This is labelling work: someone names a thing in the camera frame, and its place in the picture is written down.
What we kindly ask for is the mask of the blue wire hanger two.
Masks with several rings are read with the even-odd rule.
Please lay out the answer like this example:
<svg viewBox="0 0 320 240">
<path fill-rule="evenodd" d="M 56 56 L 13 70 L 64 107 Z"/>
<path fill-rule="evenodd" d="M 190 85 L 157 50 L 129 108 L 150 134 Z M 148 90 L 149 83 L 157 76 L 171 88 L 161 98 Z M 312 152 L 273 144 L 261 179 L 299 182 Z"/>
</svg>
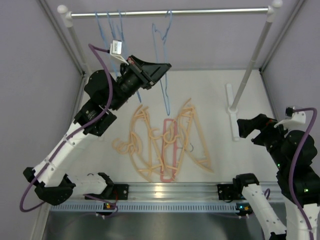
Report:
<svg viewBox="0 0 320 240">
<path fill-rule="evenodd" d="M 107 13 L 107 20 L 108 20 L 109 28 L 110 28 L 111 35 L 112 35 L 112 39 L 110 42 L 112 43 L 113 40 L 117 40 L 117 35 L 116 35 L 116 31 L 115 31 L 114 22 L 110 18 L 110 14 L 108 11 L 106 13 Z M 120 72 L 118 71 L 114 60 L 111 60 L 111 65 L 112 65 L 112 69 L 115 73 L 115 76 L 118 77 Z"/>
</svg>

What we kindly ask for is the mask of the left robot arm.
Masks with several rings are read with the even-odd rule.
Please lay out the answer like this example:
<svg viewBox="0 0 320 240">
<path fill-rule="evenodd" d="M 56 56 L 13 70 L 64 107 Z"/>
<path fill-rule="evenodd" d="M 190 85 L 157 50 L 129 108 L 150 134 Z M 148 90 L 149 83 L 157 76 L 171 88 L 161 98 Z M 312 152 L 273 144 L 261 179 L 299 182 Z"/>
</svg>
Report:
<svg viewBox="0 0 320 240">
<path fill-rule="evenodd" d="M 77 177 L 67 172 L 81 153 L 117 119 L 113 112 L 140 88 L 151 89 L 171 67 L 170 63 L 146 62 L 131 55 L 120 64 L 117 78 L 113 78 L 106 67 L 93 72 L 84 87 L 89 100 L 75 115 L 67 133 L 39 165 L 23 171 L 35 187 L 37 197 L 52 206 L 78 196 L 113 199 L 117 185 L 106 173 Z"/>
</svg>

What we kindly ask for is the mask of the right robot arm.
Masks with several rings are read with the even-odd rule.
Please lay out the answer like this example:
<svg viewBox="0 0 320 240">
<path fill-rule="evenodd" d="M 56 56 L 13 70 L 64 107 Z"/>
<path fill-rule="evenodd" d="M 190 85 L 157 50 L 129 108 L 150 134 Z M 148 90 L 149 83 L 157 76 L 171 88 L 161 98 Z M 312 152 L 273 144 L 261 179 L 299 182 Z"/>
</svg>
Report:
<svg viewBox="0 0 320 240">
<path fill-rule="evenodd" d="M 238 131 L 246 138 L 254 130 L 260 133 L 251 141 L 265 147 L 277 167 L 277 184 L 286 210 L 286 223 L 279 220 L 257 177 L 253 173 L 233 178 L 233 194 L 245 198 L 256 216 L 266 240 L 314 240 L 320 213 L 320 177 L 311 164 L 318 151 L 310 131 L 317 118 L 313 107 L 286 109 L 281 121 L 259 114 L 238 119 Z"/>
</svg>

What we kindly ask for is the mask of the blue wire hanger three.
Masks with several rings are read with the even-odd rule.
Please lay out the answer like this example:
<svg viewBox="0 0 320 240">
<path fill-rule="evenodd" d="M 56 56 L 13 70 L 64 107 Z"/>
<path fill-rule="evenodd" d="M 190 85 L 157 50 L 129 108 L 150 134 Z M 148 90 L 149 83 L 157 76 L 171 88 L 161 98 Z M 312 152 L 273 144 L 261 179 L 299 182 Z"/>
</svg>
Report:
<svg viewBox="0 0 320 240">
<path fill-rule="evenodd" d="M 127 59 L 129 56 L 129 52 L 128 52 L 128 46 L 127 46 L 127 42 L 126 42 L 125 35 L 124 35 L 122 14 L 119 9 L 117 11 L 119 14 L 119 21 L 120 21 L 120 27 L 117 26 L 117 30 L 120 35 L 121 41 L 122 41 L 124 58 Z"/>
</svg>

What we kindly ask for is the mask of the blue wire hanger one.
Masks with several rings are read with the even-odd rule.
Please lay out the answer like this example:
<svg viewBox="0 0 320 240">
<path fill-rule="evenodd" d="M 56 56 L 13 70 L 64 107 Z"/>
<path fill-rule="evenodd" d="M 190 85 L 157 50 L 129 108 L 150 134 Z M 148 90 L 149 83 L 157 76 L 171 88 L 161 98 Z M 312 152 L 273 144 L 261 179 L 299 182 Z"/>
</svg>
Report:
<svg viewBox="0 0 320 240">
<path fill-rule="evenodd" d="M 100 23 L 98 13 L 95 11 L 94 14 L 95 14 L 96 22 L 97 22 L 97 24 L 98 24 L 100 36 L 101 36 L 101 38 L 102 38 L 102 40 L 103 40 L 104 47 L 105 47 L 105 49 L 107 50 L 107 49 L 109 49 L 109 47 L 110 47 L 109 42 L 108 42 L 108 40 L 107 40 L 107 38 L 106 38 L 104 29 L 103 29 L 103 27 L 102 27 L 102 25 L 101 25 L 101 23 Z M 115 62 L 112 60 L 112 58 L 111 58 L 110 55 L 109 55 L 109 59 L 110 59 L 110 62 L 111 62 L 111 66 L 112 66 L 113 72 L 115 73 L 115 76 L 118 77 L 118 76 L 119 76 L 119 72 L 118 72 L 118 70 L 117 70 L 117 68 L 116 68 Z"/>
</svg>

